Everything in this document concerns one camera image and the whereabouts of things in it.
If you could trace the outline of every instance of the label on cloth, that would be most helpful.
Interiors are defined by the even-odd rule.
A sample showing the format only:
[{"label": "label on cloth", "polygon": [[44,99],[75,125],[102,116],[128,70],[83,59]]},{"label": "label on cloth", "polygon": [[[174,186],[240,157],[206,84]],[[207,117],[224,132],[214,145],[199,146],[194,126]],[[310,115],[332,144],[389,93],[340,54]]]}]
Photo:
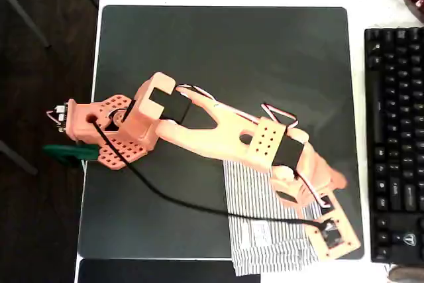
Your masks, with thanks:
[{"label": "label on cloth", "polygon": [[240,249],[250,248],[250,229],[247,222],[241,224],[241,244]]},{"label": "label on cloth", "polygon": [[267,221],[252,221],[252,232],[257,247],[272,245],[270,225]]}]

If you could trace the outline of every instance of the metal chair leg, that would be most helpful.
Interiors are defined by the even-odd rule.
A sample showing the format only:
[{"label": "metal chair leg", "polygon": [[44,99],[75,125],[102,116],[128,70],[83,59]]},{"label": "metal chair leg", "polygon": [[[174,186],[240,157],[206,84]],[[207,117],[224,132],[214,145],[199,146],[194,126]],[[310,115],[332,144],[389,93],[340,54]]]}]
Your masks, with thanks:
[{"label": "metal chair leg", "polygon": [[8,156],[16,165],[31,175],[37,175],[38,170],[27,162],[21,155],[8,147],[3,141],[0,141],[0,152]]},{"label": "metal chair leg", "polygon": [[17,0],[7,0],[11,6],[15,9],[15,11],[22,17],[23,21],[26,23],[26,25],[33,31],[33,33],[36,35],[36,37],[41,41],[42,45],[45,48],[49,48],[51,45],[47,41],[47,38],[43,35],[41,30],[37,27],[37,25],[32,21],[32,19],[28,16],[28,14],[25,12],[25,10],[22,8],[22,6],[19,4]]}]

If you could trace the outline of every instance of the mounting holes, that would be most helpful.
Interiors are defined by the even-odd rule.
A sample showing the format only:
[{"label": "mounting holes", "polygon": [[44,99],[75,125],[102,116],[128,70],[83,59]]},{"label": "mounting holes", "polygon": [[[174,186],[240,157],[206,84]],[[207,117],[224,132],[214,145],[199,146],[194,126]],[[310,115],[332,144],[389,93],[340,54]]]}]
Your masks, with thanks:
[{"label": "mounting holes", "polygon": [[97,116],[95,116],[94,114],[89,114],[87,115],[85,120],[87,121],[87,123],[94,124],[97,120]]}]

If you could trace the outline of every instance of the black cable on desk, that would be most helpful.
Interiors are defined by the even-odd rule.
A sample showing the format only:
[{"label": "black cable on desk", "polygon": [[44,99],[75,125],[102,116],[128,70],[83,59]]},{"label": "black cable on desk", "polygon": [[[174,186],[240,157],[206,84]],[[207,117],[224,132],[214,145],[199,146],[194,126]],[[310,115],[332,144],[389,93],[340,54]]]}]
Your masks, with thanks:
[{"label": "black cable on desk", "polygon": [[163,192],[161,192],[158,188],[156,188],[155,186],[153,186],[152,183],[150,183],[142,174],[141,172],[139,172],[130,162],[127,161],[127,159],[115,148],[115,146],[113,146],[112,142],[107,138],[107,136],[105,135],[105,133],[100,129],[99,125],[97,125],[97,123],[95,122],[95,119],[91,122],[91,124],[94,125],[96,131],[100,134],[101,138],[106,142],[106,144],[113,150],[113,152],[119,157],[119,159],[121,159],[125,165],[127,165],[128,169],[131,170],[131,172],[134,173],[134,175],[136,175],[138,177],[138,179],[140,179],[142,181],[142,183],[154,194],[156,194],[158,197],[168,201],[168,202],[172,202],[176,205],[182,206],[182,207],[186,207],[188,209],[192,209],[192,210],[196,210],[196,211],[200,211],[200,212],[205,212],[205,213],[210,213],[213,215],[221,215],[223,217],[238,217],[238,218],[243,218],[243,219],[247,219],[247,220],[261,220],[261,221],[270,221],[270,222],[283,222],[283,223],[288,223],[288,224],[292,224],[292,225],[311,225],[313,227],[318,228],[319,230],[324,230],[325,229],[325,224],[324,223],[320,223],[320,222],[316,222],[313,220],[304,220],[304,219],[276,219],[276,218],[265,218],[265,217],[255,217],[255,216],[249,216],[249,215],[239,215],[237,213],[231,213],[225,210],[219,210],[219,209],[213,209],[213,208],[209,208],[209,207],[204,207],[202,205],[197,205],[195,203],[190,203],[190,202],[186,202],[183,200],[180,200],[178,198],[173,198],[167,194],[164,194]]}]

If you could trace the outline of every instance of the perforated plate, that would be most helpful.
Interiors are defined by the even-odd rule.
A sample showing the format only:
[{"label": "perforated plate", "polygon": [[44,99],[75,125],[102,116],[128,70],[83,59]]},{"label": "perforated plate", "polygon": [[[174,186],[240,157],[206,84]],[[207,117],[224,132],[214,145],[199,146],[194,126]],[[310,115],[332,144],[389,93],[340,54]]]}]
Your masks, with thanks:
[{"label": "perforated plate", "polygon": [[[99,111],[104,113],[106,119],[109,119],[110,112],[120,108],[127,108],[130,102],[131,99],[127,98],[125,95],[117,94],[103,101],[100,105],[101,108]],[[122,123],[124,112],[125,110],[118,111],[113,117],[113,122],[118,127],[119,124]],[[110,141],[128,162],[138,160],[147,153],[139,144],[137,144],[136,141],[128,141],[124,138],[124,136],[120,135],[119,132],[113,134],[113,137],[110,137]],[[113,152],[106,142],[103,143],[99,151],[98,161],[106,167],[114,170],[118,170],[125,166],[125,163]]]}]

